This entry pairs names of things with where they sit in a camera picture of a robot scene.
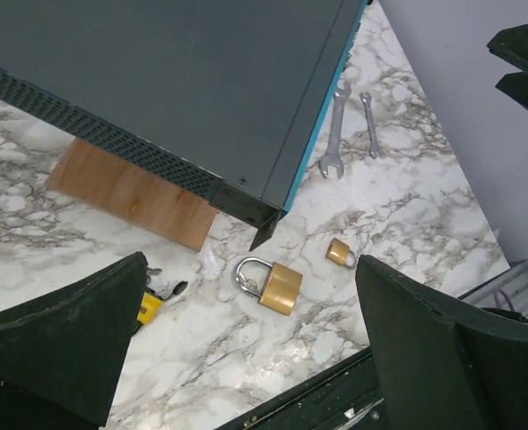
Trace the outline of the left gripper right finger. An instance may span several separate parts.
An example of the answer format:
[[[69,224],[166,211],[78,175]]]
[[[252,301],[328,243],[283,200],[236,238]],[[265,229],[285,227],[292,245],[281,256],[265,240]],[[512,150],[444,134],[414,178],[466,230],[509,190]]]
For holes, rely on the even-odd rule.
[[[393,429],[528,429],[528,323],[371,255],[360,256],[355,280]]]

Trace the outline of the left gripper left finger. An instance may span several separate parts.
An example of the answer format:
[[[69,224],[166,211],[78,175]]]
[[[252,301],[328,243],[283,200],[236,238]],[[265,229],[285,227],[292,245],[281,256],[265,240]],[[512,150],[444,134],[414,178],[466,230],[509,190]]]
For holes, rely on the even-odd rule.
[[[0,312],[0,429],[101,429],[146,285],[137,252]]]

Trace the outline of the yellow padlock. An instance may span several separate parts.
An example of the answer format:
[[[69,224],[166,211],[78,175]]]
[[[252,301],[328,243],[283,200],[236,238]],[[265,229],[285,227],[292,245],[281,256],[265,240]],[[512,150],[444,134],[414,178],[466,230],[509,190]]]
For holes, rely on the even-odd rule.
[[[157,313],[164,300],[153,290],[147,288],[143,294],[143,300],[134,323],[132,335],[135,335],[144,325],[147,325]]]

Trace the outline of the small brass padlock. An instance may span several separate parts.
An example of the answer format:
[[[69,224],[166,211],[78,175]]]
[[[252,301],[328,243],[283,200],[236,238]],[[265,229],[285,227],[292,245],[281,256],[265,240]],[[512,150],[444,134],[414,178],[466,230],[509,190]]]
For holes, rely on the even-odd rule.
[[[359,259],[350,246],[338,238],[333,238],[329,243],[325,258],[348,269],[355,269]]]

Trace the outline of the large brass padlock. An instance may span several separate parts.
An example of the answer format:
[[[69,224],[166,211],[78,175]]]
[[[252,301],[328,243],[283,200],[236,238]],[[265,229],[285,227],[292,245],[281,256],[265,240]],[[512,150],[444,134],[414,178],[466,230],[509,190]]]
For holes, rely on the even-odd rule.
[[[260,288],[242,272],[246,264],[256,263],[267,269],[264,285]],[[258,257],[247,257],[238,262],[234,271],[238,287],[249,297],[278,314],[290,316],[301,289],[303,275],[278,262],[267,262]]]

